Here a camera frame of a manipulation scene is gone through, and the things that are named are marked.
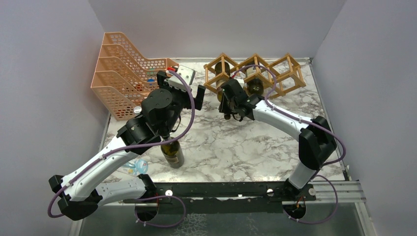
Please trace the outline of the green wine bottle back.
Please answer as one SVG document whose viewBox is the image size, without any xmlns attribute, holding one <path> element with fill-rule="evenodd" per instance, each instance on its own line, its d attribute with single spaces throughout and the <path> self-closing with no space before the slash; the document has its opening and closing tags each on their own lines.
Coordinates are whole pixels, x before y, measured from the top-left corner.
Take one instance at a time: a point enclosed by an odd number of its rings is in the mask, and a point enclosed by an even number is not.
<svg viewBox="0 0 417 236">
<path fill-rule="evenodd" d="M 251 62 L 247 64 L 247 66 L 253 65 L 254 63 Z M 257 67 L 251 66 L 245 69 L 245 74 L 247 77 L 252 76 L 256 74 Z M 260 95 L 263 96 L 264 93 L 264 86 L 262 80 L 260 80 L 258 77 L 254 77 L 251 81 L 246 83 L 246 89 L 248 95 Z"/>
</svg>

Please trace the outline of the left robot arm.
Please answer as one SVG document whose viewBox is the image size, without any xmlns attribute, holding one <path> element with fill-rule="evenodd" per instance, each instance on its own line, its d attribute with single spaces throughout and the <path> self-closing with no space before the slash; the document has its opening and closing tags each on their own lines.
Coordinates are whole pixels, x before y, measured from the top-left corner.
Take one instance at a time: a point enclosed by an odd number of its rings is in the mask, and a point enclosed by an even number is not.
<svg viewBox="0 0 417 236">
<path fill-rule="evenodd" d="M 156 187 L 146 174 L 127 181 L 105 183 L 104 180 L 148 149 L 170 144 L 170 134 L 182 110 L 189 109 L 193 114 L 200 110 L 205 90 L 204 86 L 198 86 L 193 97 L 190 87 L 162 85 L 142 101 L 141 111 L 87 163 L 65 176 L 52 176 L 51 203 L 58 205 L 60 216 L 77 221 L 109 203 L 134 198 L 143 202 L 152 200 Z"/>
</svg>

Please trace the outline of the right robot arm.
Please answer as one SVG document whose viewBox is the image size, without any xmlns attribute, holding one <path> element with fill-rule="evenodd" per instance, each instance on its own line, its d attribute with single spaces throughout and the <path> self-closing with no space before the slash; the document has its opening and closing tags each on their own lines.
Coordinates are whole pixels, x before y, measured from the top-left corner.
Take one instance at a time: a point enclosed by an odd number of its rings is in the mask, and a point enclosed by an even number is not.
<svg viewBox="0 0 417 236">
<path fill-rule="evenodd" d="M 335 138 L 328 133 L 328 121 L 322 117 L 308 118 L 273 105 L 261 95 L 247 95 L 235 79 L 221 85 L 219 111 L 226 116 L 239 116 L 271 125 L 298 142 L 299 163 L 284 182 L 284 195 L 296 200 L 303 189 L 336 149 Z"/>
</svg>

